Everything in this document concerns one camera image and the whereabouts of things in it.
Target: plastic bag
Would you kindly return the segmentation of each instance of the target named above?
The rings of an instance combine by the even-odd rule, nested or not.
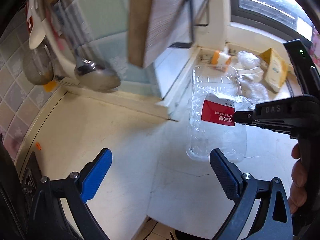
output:
[[[247,70],[247,69],[238,68],[239,67],[238,64],[236,65],[236,69],[237,69],[239,78],[245,77],[248,80],[251,80],[256,83],[262,80],[264,72],[260,67],[254,67],[252,69]]]
[[[242,64],[244,69],[252,69],[260,66],[261,59],[252,53],[240,51],[238,53],[238,61]]]
[[[250,106],[248,107],[250,111],[255,109],[256,104],[270,101],[264,85],[255,83],[246,77],[240,77],[239,81],[243,96],[250,100]]]

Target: blue gripper pad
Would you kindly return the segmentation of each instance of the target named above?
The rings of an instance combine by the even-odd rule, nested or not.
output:
[[[82,192],[81,198],[84,203],[89,199],[93,199],[94,195],[107,174],[111,163],[112,163],[112,153],[109,149],[103,149],[104,152],[101,154],[100,158],[95,162],[92,169],[89,171],[88,175],[82,182]]]
[[[241,171],[231,163],[219,149],[210,153],[210,165],[213,168],[228,199],[237,201],[242,190]]]

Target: orange sticker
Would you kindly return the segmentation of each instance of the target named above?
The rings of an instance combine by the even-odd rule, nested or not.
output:
[[[40,143],[36,142],[36,147],[38,148],[38,150],[41,150],[41,145],[40,145]]]

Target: orange package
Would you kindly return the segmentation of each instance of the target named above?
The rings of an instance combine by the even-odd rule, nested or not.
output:
[[[216,50],[213,54],[211,64],[219,67],[219,70],[222,70],[223,72],[226,72],[228,70],[228,67],[231,63],[231,56]]]

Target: hanging utensil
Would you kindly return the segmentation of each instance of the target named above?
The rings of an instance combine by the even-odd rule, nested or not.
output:
[[[38,8],[42,27],[53,52],[57,56],[57,59],[66,74],[69,77],[76,79],[76,76],[74,74],[76,59],[74,58],[65,40],[61,39],[52,29],[50,19],[46,17],[44,0],[38,0]]]
[[[34,85],[45,85],[53,80],[52,59],[46,39],[25,54],[22,68],[26,78]]]
[[[30,37],[29,37],[29,47],[30,49],[35,49],[40,45],[45,37],[45,32],[41,24],[41,19],[37,13],[37,0],[28,0],[28,12],[27,12],[27,21],[30,21]]]
[[[73,36],[72,38],[74,44],[78,43],[79,45],[80,43],[76,38],[76,34],[73,32],[72,27],[69,25],[69,21],[67,19],[67,16],[65,15],[61,0],[58,1],[58,5],[69,35]],[[92,60],[84,59],[83,57],[79,56],[78,49],[81,49],[81,47],[74,49],[74,52],[76,54],[76,68],[74,70],[74,73],[81,84],[92,90],[100,92],[109,91],[121,84],[120,78],[108,62],[105,62],[105,66],[103,66]]]

